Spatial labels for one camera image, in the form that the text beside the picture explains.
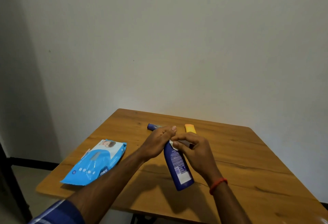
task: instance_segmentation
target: hand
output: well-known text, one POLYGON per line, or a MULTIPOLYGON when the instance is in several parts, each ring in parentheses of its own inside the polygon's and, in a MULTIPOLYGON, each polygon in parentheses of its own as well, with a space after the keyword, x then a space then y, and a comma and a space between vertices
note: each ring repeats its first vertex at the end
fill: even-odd
POLYGON ((168 142, 175 133, 176 126, 159 127, 154 130, 139 148, 141 156, 145 161, 157 157, 164 149, 166 142, 168 142))
POLYGON ((173 141, 173 147, 183 152, 192 168, 205 179, 209 187, 211 187, 216 180, 222 177, 216 166, 214 156, 207 139, 193 132, 187 132, 184 134, 178 134, 172 137, 171 140, 173 141), (178 142, 178 140, 186 140, 194 144, 194 147, 190 149, 183 143, 178 142))

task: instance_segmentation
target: table top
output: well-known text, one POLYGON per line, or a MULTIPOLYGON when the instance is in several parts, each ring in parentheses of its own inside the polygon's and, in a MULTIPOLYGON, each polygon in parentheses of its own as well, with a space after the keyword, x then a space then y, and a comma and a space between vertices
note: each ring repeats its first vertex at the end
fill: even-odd
MULTIPOLYGON (((253 223, 323 223, 328 211, 248 127, 118 109, 55 168, 36 191, 67 198, 79 186, 60 183, 84 153, 101 139, 126 142, 123 159, 151 133, 148 123, 176 125, 177 133, 193 124, 206 137, 218 168, 253 223)), ((204 179, 189 165, 195 183, 176 191, 164 155, 149 160, 135 173, 112 208, 204 223, 220 223, 204 179)))

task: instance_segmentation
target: wet wipes package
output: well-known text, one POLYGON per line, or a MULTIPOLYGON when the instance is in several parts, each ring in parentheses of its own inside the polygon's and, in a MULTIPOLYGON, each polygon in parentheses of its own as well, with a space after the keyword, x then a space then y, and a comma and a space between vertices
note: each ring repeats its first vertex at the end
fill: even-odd
POLYGON ((113 168, 124 154, 126 143, 101 140, 87 152, 60 181, 73 185, 87 185, 113 168))

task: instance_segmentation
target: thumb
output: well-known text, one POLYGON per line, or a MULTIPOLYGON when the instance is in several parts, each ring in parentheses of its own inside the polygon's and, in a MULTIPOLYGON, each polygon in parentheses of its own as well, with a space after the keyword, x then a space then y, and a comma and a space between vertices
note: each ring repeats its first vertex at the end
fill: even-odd
POLYGON ((178 141, 174 141, 172 145, 174 148, 178 149, 179 151, 182 151, 187 158, 192 152, 192 150, 189 147, 185 146, 183 143, 180 143, 178 141))
POLYGON ((173 126, 169 130, 167 130, 165 133, 163 133, 163 135, 161 136, 162 142, 166 143, 167 141, 169 141, 170 138, 175 136, 175 133, 176 133, 176 126, 173 126))

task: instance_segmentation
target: forearm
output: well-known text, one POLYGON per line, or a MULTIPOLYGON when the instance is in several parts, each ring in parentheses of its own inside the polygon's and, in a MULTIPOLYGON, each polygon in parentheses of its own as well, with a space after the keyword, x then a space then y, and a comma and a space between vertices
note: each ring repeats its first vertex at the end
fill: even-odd
POLYGON ((116 167, 68 198, 86 224, 99 223, 134 173, 144 163, 137 150, 116 167))
MULTIPOLYGON (((205 177, 209 187, 222 178, 219 170, 212 172, 210 176, 205 177)), ((245 210, 240 205, 230 187, 225 183, 220 183, 213 192, 214 201, 222 224, 234 223, 252 223, 245 210)))

